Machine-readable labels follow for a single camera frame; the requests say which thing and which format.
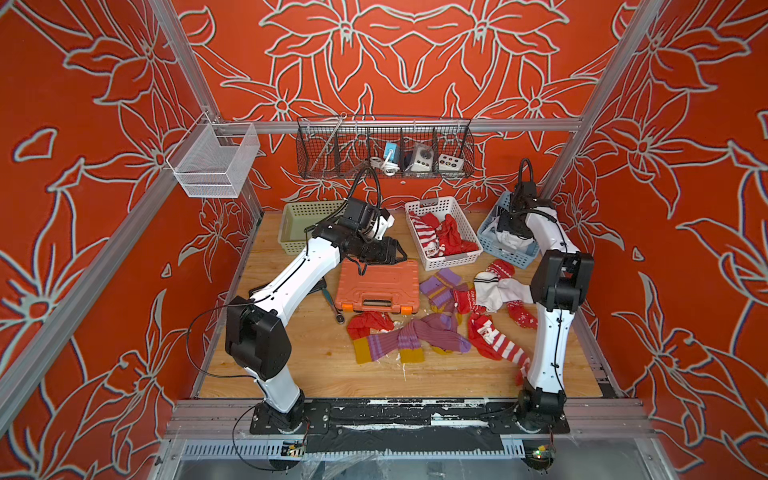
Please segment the red christmas sock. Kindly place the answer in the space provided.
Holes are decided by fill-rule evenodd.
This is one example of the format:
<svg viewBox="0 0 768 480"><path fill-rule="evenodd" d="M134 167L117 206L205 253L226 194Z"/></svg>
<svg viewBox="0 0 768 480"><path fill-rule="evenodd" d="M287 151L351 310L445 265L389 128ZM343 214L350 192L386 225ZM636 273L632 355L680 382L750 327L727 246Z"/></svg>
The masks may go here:
<svg viewBox="0 0 768 480"><path fill-rule="evenodd" d="M478 245L470 240L465 240L459 231L456 219L447 214L437 230L440 251L438 256L452 256L462 253L471 253L478 250Z"/></svg>

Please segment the purple yellow striped sock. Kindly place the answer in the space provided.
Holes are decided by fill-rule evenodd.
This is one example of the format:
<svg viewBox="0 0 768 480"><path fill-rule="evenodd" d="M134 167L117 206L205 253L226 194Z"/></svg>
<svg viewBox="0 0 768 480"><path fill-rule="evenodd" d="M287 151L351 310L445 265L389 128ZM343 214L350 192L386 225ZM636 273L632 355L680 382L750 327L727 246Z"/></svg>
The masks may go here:
<svg viewBox="0 0 768 480"><path fill-rule="evenodd" d="M450 313L455 309L453 291L462 283L462 277L449 268L437 271L420 284L420 292L427 297L434 312Z"/></svg>

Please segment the purple ribbed sock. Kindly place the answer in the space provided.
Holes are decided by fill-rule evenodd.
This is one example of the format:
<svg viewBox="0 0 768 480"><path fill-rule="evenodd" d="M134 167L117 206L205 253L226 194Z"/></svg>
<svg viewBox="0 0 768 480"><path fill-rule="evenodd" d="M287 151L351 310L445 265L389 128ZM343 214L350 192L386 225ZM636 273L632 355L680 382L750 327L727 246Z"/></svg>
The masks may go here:
<svg viewBox="0 0 768 480"><path fill-rule="evenodd" d="M378 361L395 350L401 363L421 363L425 360L423 343L442 354L468 353L472 348L470 341L458 333L455 317L444 313L413 319L390 332L370 334L355 340L353 346L359 364Z"/></svg>

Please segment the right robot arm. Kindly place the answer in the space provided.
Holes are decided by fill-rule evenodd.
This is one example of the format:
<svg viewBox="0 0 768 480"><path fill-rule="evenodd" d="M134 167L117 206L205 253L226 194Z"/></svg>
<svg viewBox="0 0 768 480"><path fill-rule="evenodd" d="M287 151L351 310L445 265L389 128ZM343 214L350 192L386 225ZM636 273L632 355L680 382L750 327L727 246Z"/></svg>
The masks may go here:
<svg viewBox="0 0 768 480"><path fill-rule="evenodd" d="M594 258L570 240L551 202L538 197L532 180L517 183L502 219L511 222L514 233L535 240L542 253L530 283L538 315L536 346L514 413L521 429L538 433L564 418L567 337L586 299Z"/></svg>

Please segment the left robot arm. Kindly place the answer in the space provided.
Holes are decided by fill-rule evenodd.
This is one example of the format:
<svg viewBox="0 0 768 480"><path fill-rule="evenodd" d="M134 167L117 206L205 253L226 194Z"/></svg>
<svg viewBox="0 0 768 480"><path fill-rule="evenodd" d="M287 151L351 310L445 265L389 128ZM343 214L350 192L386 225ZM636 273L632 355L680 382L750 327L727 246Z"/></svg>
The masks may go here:
<svg viewBox="0 0 768 480"><path fill-rule="evenodd" d="M363 274L370 264L394 265L407 255L386 235L395 223L385 208L350 199L305 229L306 244L266 286L236 297L227 307L225 350L263 394L256 409L272 428L294 432L304 422L304 392L292 378L292 345L286 331L292 315L325 275L350 258Z"/></svg>

